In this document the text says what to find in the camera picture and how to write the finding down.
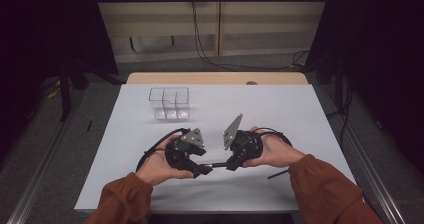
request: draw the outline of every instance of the hand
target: hand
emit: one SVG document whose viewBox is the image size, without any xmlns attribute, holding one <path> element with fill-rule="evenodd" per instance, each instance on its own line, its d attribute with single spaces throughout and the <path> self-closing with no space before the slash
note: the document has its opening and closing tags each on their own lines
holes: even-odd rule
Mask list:
<svg viewBox="0 0 424 224">
<path fill-rule="evenodd" d="M 252 127 L 250 131 L 263 133 L 263 130 L 257 130 L 258 127 Z M 294 149 L 289 144 L 278 138 L 276 135 L 267 134 L 261 137 L 264 143 L 262 155 L 255 159 L 247 160 L 243 163 L 244 167 L 255 167 L 259 165 L 270 165 L 274 167 L 286 167 L 297 162 L 305 156 L 304 153 Z"/>
<path fill-rule="evenodd" d="M 171 178 L 193 178 L 193 173 L 186 170 L 176 170 L 166 161 L 165 151 L 163 150 L 165 150 L 171 140 L 178 137 L 178 135 L 170 136 L 159 144 L 156 148 L 158 150 L 150 155 L 135 175 L 152 186 L 156 186 Z"/>
</svg>

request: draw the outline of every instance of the rust-colored shirt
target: rust-colored shirt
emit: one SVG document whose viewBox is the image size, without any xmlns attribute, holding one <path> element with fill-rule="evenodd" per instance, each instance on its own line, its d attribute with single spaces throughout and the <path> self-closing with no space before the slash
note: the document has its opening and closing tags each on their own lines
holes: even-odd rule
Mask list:
<svg viewBox="0 0 424 224">
<path fill-rule="evenodd" d="M 332 165 L 307 155 L 289 173 L 306 223 L 383 223 L 363 202 L 362 189 Z M 134 173 L 108 183 L 97 210 L 85 223 L 138 223 L 149 211 L 152 191 Z"/>
</svg>

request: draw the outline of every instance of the table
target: table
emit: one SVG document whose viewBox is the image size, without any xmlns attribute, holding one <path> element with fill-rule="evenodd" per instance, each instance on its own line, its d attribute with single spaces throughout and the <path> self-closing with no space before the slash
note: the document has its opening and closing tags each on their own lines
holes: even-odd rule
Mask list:
<svg viewBox="0 0 424 224">
<path fill-rule="evenodd" d="M 202 83 L 208 80 L 225 83 L 224 77 L 228 79 L 221 85 L 186 84 L 193 82 L 190 76 L 199 78 Z M 291 83 L 283 77 L 293 77 L 293 80 L 298 77 L 296 83 L 302 84 L 274 84 L 278 81 Z M 236 84 L 246 81 L 271 84 Z M 132 74 L 128 83 L 155 84 L 122 86 L 75 209 L 93 211 L 103 185 L 134 171 L 143 151 L 174 129 L 201 129 L 207 153 L 202 157 L 192 156 L 196 163 L 225 161 L 231 153 L 223 150 L 222 131 L 239 113 L 244 114 L 239 129 L 266 125 L 282 131 L 297 149 L 329 162 L 354 181 L 315 92 L 305 81 L 298 73 Z M 162 82 L 178 84 L 158 84 Z M 150 88 L 182 84 L 190 90 L 190 119 L 177 122 L 155 120 L 147 100 Z M 235 172 L 221 168 L 196 179 L 168 180 L 154 188 L 150 211 L 156 214 L 295 211 L 298 208 L 289 176 L 266 179 L 279 171 L 281 169 L 268 166 L 239 168 Z"/>
</svg>

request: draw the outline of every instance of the sleeve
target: sleeve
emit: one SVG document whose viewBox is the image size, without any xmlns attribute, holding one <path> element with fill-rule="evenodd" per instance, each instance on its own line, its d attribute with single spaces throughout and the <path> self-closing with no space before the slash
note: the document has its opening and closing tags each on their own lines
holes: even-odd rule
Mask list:
<svg viewBox="0 0 424 224">
<path fill-rule="evenodd" d="M 307 155 L 289 173 L 306 223 L 383 223 L 363 202 L 362 189 L 332 165 Z"/>
<path fill-rule="evenodd" d="M 138 223 L 149 211 L 153 187 L 134 173 L 103 187 L 99 206 L 85 224 Z"/>
</svg>

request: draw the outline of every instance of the gray carpet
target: gray carpet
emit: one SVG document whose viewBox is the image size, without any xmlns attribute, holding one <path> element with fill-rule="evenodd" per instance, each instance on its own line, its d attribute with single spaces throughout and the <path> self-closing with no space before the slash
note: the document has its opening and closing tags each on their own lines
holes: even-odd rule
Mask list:
<svg viewBox="0 0 424 224">
<path fill-rule="evenodd" d="M 217 63 L 252 65 L 265 68 L 285 67 L 292 60 L 292 55 L 252 55 L 210 58 Z M 257 69 L 231 67 L 238 71 L 259 71 Z M 227 71 L 223 68 L 206 64 L 199 58 L 145 63 L 120 64 L 120 75 L 126 80 L 128 75 L 136 71 Z M 100 144 L 108 119 L 119 93 L 118 86 L 112 86 L 90 74 L 90 86 L 84 91 L 83 100 L 74 115 L 64 139 L 57 150 L 27 223 L 82 223 L 88 215 L 73 210 L 78 199 L 84 178 Z M 317 96 L 326 113 L 333 109 L 332 96 L 326 88 L 333 84 L 319 85 L 315 73 L 307 74 L 308 81 L 314 85 Z M 47 148 L 61 115 L 59 98 L 43 100 L 38 112 L 30 121 L 26 130 L 15 144 L 15 149 L 4 163 L 0 173 L 0 223 L 7 222 L 20 195 L 25 189 L 31 174 Z M 339 139 L 342 125 L 337 116 L 329 119 L 335 136 Z M 399 153 L 392 138 L 380 129 L 366 105 L 354 93 L 349 115 L 349 125 L 370 157 L 379 176 L 393 196 L 407 223 L 422 223 L 424 220 L 424 180 L 415 168 Z M 376 212 L 389 223 L 380 202 L 372 190 L 364 171 L 358 164 L 350 139 L 344 135 L 343 150 L 350 168 L 359 186 L 364 189 L 365 197 Z M 227 216 L 220 218 L 221 223 L 281 223 L 282 216 Z M 303 223 L 298 213 L 292 214 L 294 223 Z M 207 217 L 199 218 L 198 223 L 208 222 Z M 160 223 L 193 223 L 190 217 L 152 217 L 152 221 Z"/>
</svg>

